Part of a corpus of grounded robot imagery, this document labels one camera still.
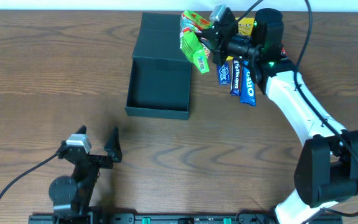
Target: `blue snack package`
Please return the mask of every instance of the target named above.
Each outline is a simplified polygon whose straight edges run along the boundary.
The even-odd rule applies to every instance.
[[[256,106],[255,86],[254,86],[254,82],[251,80],[250,72],[246,67],[247,65],[248,65],[248,61],[243,60],[240,103],[246,103],[251,106]]]
[[[237,59],[233,59],[233,67],[231,70],[231,91],[233,96],[239,96],[241,93],[241,64]]]
[[[225,62],[222,66],[217,65],[218,81],[220,85],[230,84],[229,63]]]

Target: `barcode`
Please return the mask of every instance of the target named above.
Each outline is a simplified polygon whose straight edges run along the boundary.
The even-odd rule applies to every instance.
[[[198,64],[200,65],[200,70],[204,70],[204,62],[201,57],[198,58]]]

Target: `wood grain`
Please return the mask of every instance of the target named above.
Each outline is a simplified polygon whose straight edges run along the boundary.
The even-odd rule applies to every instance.
[[[207,75],[193,74],[188,121],[126,116],[140,18],[141,12],[0,11],[0,191],[85,124],[96,154],[104,154],[118,126],[124,154],[123,163],[101,172],[93,205],[235,213],[283,201],[294,189],[296,134],[261,92],[256,108],[230,96],[217,84],[214,65]],[[285,48],[296,60],[307,16],[286,12],[284,23]],[[314,13],[301,72],[327,111],[358,129],[358,13]],[[20,180],[1,201],[0,223],[51,212],[49,184],[72,168],[55,159]],[[358,197],[337,208],[358,209]]]

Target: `yellow package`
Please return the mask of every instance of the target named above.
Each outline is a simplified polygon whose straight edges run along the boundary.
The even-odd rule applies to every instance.
[[[254,28],[254,18],[243,18],[239,22],[239,34],[251,35],[252,28]],[[232,56],[228,56],[226,60],[232,60]]]

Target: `box lid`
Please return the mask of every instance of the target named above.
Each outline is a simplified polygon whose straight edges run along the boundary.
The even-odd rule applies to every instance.
[[[187,62],[179,33],[180,15],[144,12],[132,56]]]

